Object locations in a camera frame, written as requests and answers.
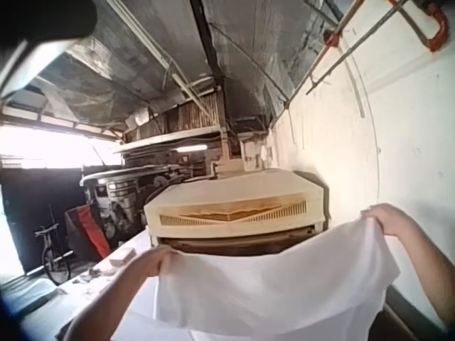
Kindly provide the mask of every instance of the white cloth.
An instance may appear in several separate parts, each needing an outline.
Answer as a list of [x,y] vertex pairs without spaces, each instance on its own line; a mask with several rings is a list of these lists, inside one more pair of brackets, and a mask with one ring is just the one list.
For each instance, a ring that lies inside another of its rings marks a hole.
[[377,222],[358,220],[280,254],[181,254],[163,265],[154,317],[197,340],[364,341],[398,274]]

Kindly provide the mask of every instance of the red fabric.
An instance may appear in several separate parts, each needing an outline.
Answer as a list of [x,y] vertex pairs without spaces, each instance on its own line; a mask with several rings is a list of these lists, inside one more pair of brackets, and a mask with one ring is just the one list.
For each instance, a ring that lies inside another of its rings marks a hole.
[[110,254],[110,247],[107,243],[105,236],[102,233],[102,230],[97,225],[95,220],[92,216],[92,211],[90,210],[90,206],[82,206],[77,208],[77,215],[79,217],[80,224],[82,228],[87,232],[87,236],[89,237],[92,244],[95,246],[98,254],[102,258],[106,258]]

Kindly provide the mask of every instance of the metal roof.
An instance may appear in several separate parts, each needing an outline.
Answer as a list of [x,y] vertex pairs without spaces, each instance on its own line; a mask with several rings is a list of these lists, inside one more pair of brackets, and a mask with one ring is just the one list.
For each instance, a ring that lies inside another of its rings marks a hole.
[[[132,113],[146,106],[154,112],[163,112],[185,101],[187,96],[169,77],[169,72],[107,1],[94,2],[98,12],[95,32],[73,46],[39,76],[48,82],[46,91],[43,90],[46,96],[51,92],[55,94],[51,104],[61,107],[58,104],[61,101],[63,107],[69,108],[68,119],[76,117],[82,123],[106,126],[124,122]],[[191,7],[193,2],[123,0],[189,82],[212,74]],[[224,75],[227,113],[234,122],[258,116],[268,122],[282,111],[285,97],[291,97],[297,88],[321,49],[322,31],[329,27],[327,21],[306,2],[321,8],[334,21],[335,17],[322,0],[200,2]],[[274,80],[280,90],[250,59]]]

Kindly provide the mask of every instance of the machine vent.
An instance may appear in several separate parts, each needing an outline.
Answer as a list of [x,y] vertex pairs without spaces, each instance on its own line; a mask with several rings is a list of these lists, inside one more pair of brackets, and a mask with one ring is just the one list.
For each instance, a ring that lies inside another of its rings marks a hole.
[[197,226],[212,225],[220,222],[232,222],[237,220],[240,220],[239,222],[263,222],[267,220],[292,217],[294,215],[303,215],[305,213],[306,201],[301,201],[284,207],[234,212],[229,215],[213,213],[209,215],[186,215],[184,217],[160,215],[159,217],[163,226]]

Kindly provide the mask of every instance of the hand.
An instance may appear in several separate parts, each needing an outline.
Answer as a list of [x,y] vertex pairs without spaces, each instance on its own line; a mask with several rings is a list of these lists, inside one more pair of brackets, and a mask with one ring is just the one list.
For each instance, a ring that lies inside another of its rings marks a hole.
[[362,217],[374,217],[386,235],[399,237],[404,231],[419,225],[406,213],[390,204],[379,204],[361,212]]
[[175,255],[176,252],[171,247],[160,245],[155,249],[140,254],[134,262],[140,266],[141,271],[146,273],[148,277],[154,277],[159,275],[162,263],[170,261]]

